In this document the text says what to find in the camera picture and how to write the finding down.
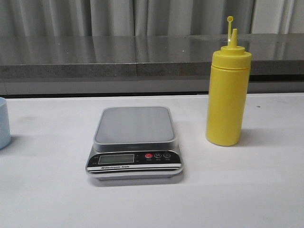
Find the yellow squeeze bottle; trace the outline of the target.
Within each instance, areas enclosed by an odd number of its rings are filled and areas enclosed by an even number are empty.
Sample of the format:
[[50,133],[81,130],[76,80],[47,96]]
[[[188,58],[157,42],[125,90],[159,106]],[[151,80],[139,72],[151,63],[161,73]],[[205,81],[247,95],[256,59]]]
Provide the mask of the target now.
[[228,43],[212,56],[206,138],[220,146],[239,142],[252,54],[238,45],[238,30],[228,16]]

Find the light blue plastic cup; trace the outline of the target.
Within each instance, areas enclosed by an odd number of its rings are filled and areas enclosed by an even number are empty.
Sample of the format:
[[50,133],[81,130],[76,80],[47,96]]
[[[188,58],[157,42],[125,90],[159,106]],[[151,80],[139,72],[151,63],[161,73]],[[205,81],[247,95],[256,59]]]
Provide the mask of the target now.
[[5,98],[0,98],[0,148],[6,147],[10,143],[10,125]]

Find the silver digital kitchen scale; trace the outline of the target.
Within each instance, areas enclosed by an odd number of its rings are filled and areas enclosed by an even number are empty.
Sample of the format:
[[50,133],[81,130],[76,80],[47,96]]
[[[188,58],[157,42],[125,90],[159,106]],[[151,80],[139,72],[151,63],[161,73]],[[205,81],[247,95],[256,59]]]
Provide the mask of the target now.
[[170,178],[180,174],[183,167],[169,108],[103,110],[86,163],[89,176],[101,181]]

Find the grey stone countertop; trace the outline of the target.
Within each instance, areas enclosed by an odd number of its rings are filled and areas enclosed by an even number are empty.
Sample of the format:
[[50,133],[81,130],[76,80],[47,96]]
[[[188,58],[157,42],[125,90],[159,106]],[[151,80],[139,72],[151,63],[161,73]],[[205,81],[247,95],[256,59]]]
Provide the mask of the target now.
[[[212,54],[226,35],[2,37],[5,97],[205,94]],[[249,92],[304,90],[302,34],[244,34],[252,53]]]

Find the grey curtain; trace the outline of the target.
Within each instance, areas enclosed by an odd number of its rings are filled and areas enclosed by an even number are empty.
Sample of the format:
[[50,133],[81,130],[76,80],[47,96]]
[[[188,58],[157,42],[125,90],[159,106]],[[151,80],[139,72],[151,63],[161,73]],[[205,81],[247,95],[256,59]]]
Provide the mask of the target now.
[[8,36],[184,36],[303,33],[301,0],[3,0]]

